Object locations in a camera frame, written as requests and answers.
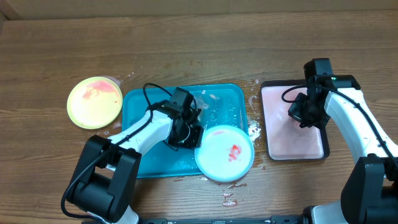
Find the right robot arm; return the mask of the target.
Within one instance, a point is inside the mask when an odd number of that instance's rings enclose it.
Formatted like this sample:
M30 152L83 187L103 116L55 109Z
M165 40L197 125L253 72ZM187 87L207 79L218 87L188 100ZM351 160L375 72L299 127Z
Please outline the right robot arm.
M304 67L307 92L290 101L301 128L325 128L332 119L354 159L339 201L304 213L307 223L397 223L397 144L383 131L351 75L334 75L330 60Z

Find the light blue plate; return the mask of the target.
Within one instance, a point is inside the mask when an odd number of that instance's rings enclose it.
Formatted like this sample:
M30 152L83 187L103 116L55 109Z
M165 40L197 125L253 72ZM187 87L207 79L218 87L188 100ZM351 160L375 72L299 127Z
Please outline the light blue plate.
M244 177L254 162L254 146L248 134L230 125L207 129L195 149L200 171L216 182L234 182Z

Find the yellow-green plate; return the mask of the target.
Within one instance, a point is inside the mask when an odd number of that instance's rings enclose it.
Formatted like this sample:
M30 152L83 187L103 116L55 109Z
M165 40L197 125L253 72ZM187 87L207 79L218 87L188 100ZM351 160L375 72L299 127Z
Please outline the yellow-green plate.
M99 129L120 114L123 94L119 85L107 77L90 77L78 83L67 100L71 121L83 129Z

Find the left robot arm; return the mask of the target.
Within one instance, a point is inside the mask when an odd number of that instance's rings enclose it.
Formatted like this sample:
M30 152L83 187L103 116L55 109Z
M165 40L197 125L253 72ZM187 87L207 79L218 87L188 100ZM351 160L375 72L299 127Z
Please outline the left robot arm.
M92 223L138 223L130 202L142 157L159 142L174 151L198 148L200 112L195 97L177 87L169 100L149 103L145 115L125 131L90 137L63 193L62 212Z

